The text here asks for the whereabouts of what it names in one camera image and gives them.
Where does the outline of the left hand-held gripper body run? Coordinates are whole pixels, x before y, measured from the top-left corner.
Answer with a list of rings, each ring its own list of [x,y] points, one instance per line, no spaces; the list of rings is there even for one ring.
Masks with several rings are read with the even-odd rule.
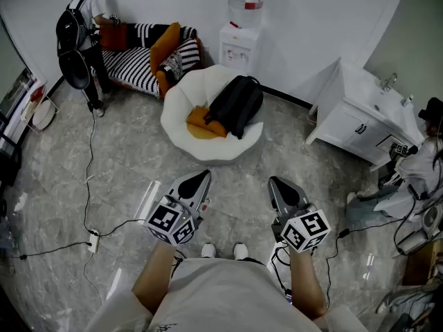
[[[146,224],[155,238],[171,246],[178,246],[193,236],[202,221],[198,210],[166,194],[149,215]]]

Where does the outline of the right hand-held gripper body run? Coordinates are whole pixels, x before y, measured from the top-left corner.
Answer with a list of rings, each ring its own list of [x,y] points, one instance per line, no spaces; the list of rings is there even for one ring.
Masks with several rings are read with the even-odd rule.
[[[285,242],[297,253],[318,246],[331,232],[325,213],[314,205],[285,210],[271,228],[278,243]]]

